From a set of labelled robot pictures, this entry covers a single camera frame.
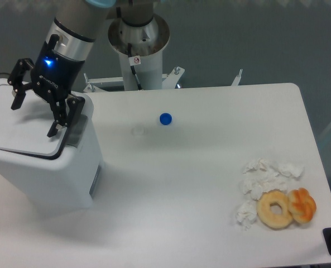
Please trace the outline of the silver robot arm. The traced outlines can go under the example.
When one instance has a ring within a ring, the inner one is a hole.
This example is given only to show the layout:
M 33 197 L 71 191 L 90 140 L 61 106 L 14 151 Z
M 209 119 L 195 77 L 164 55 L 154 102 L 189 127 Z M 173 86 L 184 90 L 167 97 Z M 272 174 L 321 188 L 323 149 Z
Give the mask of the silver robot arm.
M 150 57 L 161 56 L 170 30 L 153 7 L 154 1 L 62 1 L 37 60 L 19 59 L 8 77 L 11 108 L 19 109 L 32 90 L 53 113 L 49 137 L 75 125 L 85 100 L 71 88 L 106 20 L 112 20 L 108 40 L 119 53 L 124 88 L 160 89 L 162 63 Z

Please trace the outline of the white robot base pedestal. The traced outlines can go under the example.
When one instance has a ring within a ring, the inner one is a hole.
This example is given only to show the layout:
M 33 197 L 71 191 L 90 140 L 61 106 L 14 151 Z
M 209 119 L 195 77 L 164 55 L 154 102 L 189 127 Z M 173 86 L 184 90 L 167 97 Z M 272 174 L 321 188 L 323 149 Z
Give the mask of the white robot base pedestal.
M 108 39 L 119 57 L 125 91 L 162 88 L 162 53 L 170 39 L 162 17 L 154 14 L 140 27 L 118 18 L 109 27 Z

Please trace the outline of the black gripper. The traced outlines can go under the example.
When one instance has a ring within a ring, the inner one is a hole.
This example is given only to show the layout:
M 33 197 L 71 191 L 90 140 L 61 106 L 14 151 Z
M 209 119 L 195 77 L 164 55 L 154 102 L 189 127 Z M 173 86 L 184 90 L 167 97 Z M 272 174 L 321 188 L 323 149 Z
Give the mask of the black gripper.
M 55 47 L 59 41 L 60 36 L 52 34 L 44 42 L 36 64 L 30 58 L 19 59 L 7 79 L 7 83 L 13 87 L 11 110 L 21 108 L 26 92 L 30 89 L 48 102 L 54 115 L 48 137 L 55 136 L 63 127 L 75 125 L 85 105 L 83 97 L 70 94 L 84 61 L 69 59 L 56 52 Z M 24 84 L 23 79 L 28 71 L 31 71 L 32 83 Z

